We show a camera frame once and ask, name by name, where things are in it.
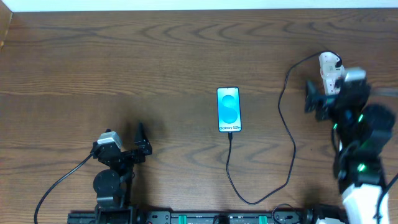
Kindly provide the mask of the blue Galaxy smartphone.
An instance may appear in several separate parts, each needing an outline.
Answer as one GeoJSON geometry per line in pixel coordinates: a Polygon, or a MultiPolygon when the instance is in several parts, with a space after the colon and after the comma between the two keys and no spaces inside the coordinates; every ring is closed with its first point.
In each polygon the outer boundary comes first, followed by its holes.
{"type": "Polygon", "coordinates": [[[239,88],[235,86],[218,88],[216,96],[219,132],[240,132],[242,121],[239,88]]]}

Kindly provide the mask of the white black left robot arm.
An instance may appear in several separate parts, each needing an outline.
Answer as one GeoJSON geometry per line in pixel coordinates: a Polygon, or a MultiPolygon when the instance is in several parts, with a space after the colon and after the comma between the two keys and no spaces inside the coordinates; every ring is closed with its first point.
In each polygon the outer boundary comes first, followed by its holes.
{"type": "Polygon", "coordinates": [[[121,138],[110,129],[93,143],[90,154],[108,166],[93,181],[97,201],[95,223],[145,222],[145,215],[131,204],[131,187],[135,177],[133,168],[136,164],[145,162],[146,156],[152,154],[152,146],[142,123],[138,124],[134,144],[135,149],[122,151],[121,138]]]}

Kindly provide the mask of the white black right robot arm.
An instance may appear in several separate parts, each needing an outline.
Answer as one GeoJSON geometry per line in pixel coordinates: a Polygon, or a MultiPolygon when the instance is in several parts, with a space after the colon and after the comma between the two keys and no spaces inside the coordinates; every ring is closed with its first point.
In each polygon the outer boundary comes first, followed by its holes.
{"type": "Polygon", "coordinates": [[[381,152],[392,138],[395,114],[384,105],[369,104],[366,80],[338,80],[340,92],[322,95],[306,83],[305,112],[318,121],[330,120],[335,148],[333,173],[343,199],[345,223],[389,223],[388,191],[381,152]]]}

